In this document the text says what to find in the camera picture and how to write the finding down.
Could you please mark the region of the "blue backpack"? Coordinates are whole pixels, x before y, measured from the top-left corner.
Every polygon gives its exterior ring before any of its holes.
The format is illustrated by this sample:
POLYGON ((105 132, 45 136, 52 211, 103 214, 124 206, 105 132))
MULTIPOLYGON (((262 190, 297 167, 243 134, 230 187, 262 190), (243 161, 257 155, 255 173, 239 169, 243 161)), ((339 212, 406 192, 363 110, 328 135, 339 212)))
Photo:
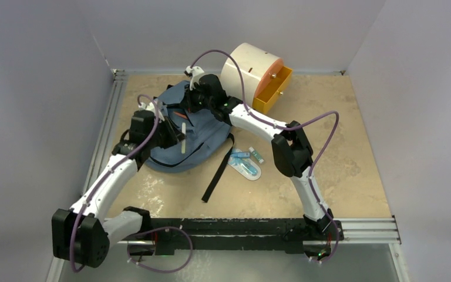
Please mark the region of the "blue backpack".
POLYGON ((222 144, 228 140, 234 141, 231 126, 218 121, 206 109, 197 113, 189 113, 180 107, 184 97, 184 87, 189 82, 183 80, 176 85, 169 85, 159 95, 157 100, 162 105, 164 114, 181 130, 181 124, 186 123, 186 153, 181 153, 181 144, 167 149, 156 147, 151 150, 145 165, 153 170, 164 173, 180 173, 203 164, 222 144), (188 120, 182 119, 173 112, 185 113, 188 120))

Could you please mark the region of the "green white glue stick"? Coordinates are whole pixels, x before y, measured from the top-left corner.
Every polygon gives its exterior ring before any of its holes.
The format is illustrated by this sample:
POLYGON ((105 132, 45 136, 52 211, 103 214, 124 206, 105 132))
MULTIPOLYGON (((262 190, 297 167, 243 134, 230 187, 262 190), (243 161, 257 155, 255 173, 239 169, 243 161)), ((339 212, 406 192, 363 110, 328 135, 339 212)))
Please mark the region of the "green white glue stick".
POLYGON ((259 164, 263 164, 264 163, 263 157, 261 156, 261 154, 257 150, 255 150, 253 147, 249 147, 248 150, 249 150, 250 154, 257 160, 257 162, 259 164))

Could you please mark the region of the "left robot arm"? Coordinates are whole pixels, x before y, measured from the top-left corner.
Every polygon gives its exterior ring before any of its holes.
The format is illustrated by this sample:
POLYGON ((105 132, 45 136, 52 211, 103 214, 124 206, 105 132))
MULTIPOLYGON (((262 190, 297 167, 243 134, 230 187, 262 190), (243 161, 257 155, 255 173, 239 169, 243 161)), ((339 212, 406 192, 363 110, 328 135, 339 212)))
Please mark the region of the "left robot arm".
POLYGON ((78 272, 77 264, 99 267, 109 249, 130 235, 136 240, 147 239, 153 227, 149 211, 129 206, 111 219, 107 213, 152 149, 170 148, 185 137, 186 131, 159 110, 135 111, 102 174, 69 209, 57 209, 53 214, 54 257, 69 261, 78 272))

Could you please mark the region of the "blister pack with blue items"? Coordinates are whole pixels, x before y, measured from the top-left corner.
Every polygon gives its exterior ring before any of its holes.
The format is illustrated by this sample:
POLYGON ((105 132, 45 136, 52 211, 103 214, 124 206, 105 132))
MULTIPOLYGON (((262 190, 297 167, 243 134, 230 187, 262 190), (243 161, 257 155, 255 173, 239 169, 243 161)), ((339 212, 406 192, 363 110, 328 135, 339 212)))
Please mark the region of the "blister pack with blue items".
POLYGON ((233 148, 228 165, 250 181, 258 180, 261 177, 261 169, 251 159, 251 153, 249 151, 233 148))

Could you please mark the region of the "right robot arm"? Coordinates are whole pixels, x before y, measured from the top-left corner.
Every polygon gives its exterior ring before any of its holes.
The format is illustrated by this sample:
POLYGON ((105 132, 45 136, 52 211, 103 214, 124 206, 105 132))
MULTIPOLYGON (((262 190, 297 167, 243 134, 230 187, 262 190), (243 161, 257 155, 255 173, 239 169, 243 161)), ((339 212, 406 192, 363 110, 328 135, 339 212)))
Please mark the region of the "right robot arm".
POLYGON ((190 113, 208 110, 219 121, 244 129, 270 142, 277 170, 292 181, 301 201, 306 231, 313 239, 342 238, 342 228, 323 200, 314 176, 318 161, 302 128, 296 122, 283 123, 249 108, 240 99, 228 96, 214 74, 194 75, 184 88, 181 105, 190 113))

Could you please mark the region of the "white marker pen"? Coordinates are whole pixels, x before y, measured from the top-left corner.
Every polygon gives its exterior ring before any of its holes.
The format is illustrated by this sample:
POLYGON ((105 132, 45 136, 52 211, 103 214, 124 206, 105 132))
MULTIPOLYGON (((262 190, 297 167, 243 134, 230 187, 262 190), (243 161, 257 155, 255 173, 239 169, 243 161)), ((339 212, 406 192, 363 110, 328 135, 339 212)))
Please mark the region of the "white marker pen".
POLYGON ((181 141, 181 153, 184 155, 186 153, 186 123, 181 124, 181 132, 183 134, 183 139, 181 141))

